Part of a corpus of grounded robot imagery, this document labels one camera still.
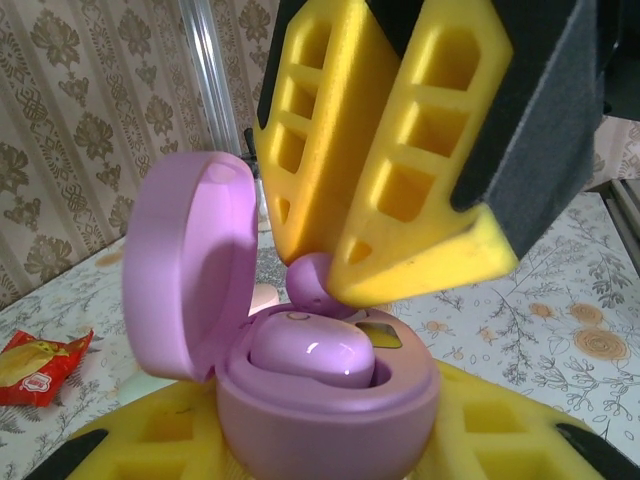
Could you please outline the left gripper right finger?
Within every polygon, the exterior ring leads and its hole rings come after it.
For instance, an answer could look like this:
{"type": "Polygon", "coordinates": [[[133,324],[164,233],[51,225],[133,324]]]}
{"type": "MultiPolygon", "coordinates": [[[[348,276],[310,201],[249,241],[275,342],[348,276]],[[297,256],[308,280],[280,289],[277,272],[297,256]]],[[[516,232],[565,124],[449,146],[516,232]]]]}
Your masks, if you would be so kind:
{"type": "Polygon", "coordinates": [[[584,422],[439,361],[431,479],[637,479],[639,466],[584,422]]]}

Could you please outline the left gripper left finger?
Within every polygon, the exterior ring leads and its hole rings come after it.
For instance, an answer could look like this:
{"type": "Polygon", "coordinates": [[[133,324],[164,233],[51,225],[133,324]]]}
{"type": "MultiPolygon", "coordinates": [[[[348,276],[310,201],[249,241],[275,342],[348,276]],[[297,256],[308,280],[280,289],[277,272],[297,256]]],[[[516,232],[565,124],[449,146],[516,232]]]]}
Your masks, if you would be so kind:
{"type": "Polygon", "coordinates": [[[81,428],[29,479],[248,479],[224,440],[215,384],[176,382],[81,428]]]}

